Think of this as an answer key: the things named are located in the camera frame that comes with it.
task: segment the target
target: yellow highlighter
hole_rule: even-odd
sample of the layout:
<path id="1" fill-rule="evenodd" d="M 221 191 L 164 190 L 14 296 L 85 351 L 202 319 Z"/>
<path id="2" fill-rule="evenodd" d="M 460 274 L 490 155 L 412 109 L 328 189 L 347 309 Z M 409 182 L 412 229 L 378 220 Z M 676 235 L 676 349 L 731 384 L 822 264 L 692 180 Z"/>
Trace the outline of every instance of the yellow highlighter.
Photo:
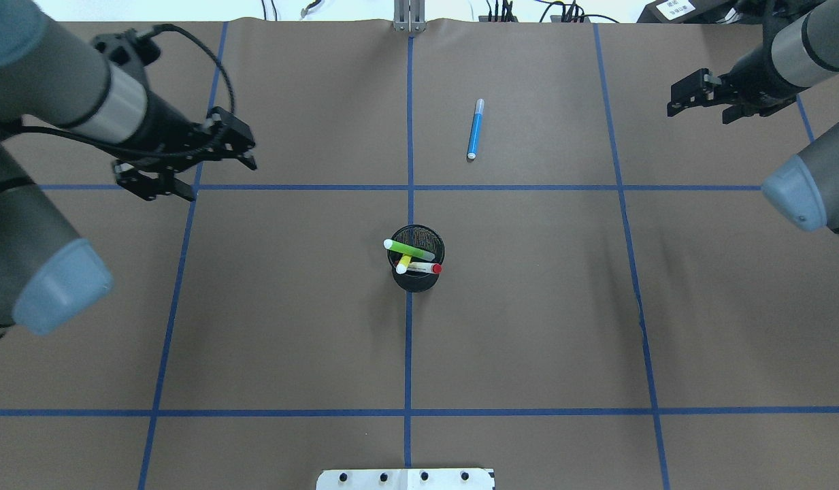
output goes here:
<path id="1" fill-rule="evenodd" d="M 410 257 L 410 255 L 401 255 L 401 260 L 398 261 L 398 265 L 395 266 L 395 272 L 397 272 L 398 274 L 406 273 L 407 266 L 410 265 L 410 260 L 413 260 L 413 257 Z"/>

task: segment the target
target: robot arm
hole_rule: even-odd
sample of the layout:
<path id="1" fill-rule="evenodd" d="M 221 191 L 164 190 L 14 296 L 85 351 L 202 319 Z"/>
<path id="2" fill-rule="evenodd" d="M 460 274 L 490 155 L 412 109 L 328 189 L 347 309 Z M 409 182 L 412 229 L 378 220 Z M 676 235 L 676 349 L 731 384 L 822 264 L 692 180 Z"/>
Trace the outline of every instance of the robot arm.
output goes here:
<path id="1" fill-rule="evenodd" d="M 213 108 L 195 123 L 152 92 L 144 68 L 158 59 L 152 38 L 164 31 L 183 34 L 214 60 L 230 111 Z M 27 114 L 61 129 L 26 127 Z M 233 115 L 229 76 L 192 34 L 162 24 L 99 36 L 90 46 L 31 0 L 0 0 L 0 142 L 21 133 L 70 137 L 111 153 L 117 183 L 148 201 L 172 193 L 192 201 L 192 187 L 176 174 L 202 161 L 238 159 L 255 170 L 255 142 Z M 89 242 L 0 145 L 0 338 L 14 323 L 52 331 L 111 286 Z"/>
<path id="2" fill-rule="evenodd" d="M 796 94 L 839 74 L 839 0 L 826 0 L 793 22 L 768 0 L 764 42 L 725 75 L 702 68 L 671 86 L 668 116 L 693 106 L 722 105 L 722 122 L 775 114 Z M 796 1 L 789 0 L 792 9 Z M 800 229 L 839 235 L 839 123 L 793 156 L 761 186 L 768 201 Z"/>
<path id="3" fill-rule="evenodd" d="M 763 44 L 730 72 L 715 77 L 701 68 L 670 87 L 668 116 L 697 105 L 724 104 L 730 105 L 722 112 L 724 124 L 755 114 L 766 117 L 839 74 L 839 0 L 827 0 L 791 24 L 774 15 L 778 3 L 767 0 Z"/>

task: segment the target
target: light blue joint cap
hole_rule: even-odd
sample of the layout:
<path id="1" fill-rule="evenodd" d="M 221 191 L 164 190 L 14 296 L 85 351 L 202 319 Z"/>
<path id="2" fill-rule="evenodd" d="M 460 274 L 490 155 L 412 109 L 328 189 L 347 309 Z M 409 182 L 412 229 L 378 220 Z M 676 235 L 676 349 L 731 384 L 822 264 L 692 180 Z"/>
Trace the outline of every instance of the light blue joint cap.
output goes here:
<path id="1" fill-rule="evenodd" d="M 0 68 L 35 49 L 47 18 L 32 0 L 0 0 Z"/>
<path id="2" fill-rule="evenodd" d="M 781 165 L 761 184 L 770 204 L 799 229 L 814 231 L 827 225 L 827 213 L 815 179 L 799 155 Z"/>
<path id="3" fill-rule="evenodd" d="M 50 333 L 114 288 L 114 277 L 86 238 L 53 254 L 14 304 L 14 322 L 39 335 Z"/>

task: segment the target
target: white sticker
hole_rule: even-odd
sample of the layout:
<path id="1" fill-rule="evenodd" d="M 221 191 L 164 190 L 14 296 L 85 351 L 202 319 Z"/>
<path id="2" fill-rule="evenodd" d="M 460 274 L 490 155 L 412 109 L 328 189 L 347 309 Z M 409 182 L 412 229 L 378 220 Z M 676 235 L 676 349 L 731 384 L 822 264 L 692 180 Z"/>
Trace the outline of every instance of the white sticker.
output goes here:
<path id="1" fill-rule="evenodd" d="M 695 10 L 694 5 L 689 0 L 667 0 L 667 2 L 659 3 L 656 7 L 658 7 L 658 12 L 661 12 L 661 15 L 668 20 L 680 18 Z"/>

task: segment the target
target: metal bracket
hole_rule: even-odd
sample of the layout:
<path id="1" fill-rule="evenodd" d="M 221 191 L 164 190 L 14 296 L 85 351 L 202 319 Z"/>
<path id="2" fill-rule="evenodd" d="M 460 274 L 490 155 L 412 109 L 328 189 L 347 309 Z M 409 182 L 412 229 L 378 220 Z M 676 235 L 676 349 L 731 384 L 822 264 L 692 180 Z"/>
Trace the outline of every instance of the metal bracket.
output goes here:
<path id="1" fill-rule="evenodd" d="M 316 490 L 495 490 L 495 471 L 484 468 L 327 470 Z"/>
<path id="2" fill-rule="evenodd" d="M 112 167 L 117 184 L 144 201 L 154 201 L 157 195 L 177 195 L 187 201 L 195 201 L 192 186 L 174 178 L 173 170 L 159 171 L 154 178 L 145 176 L 124 161 L 117 160 Z"/>
<path id="3" fill-rule="evenodd" d="M 425 31 L 425 0 L 395 0 L 392 26 L 399 32 Z"/>

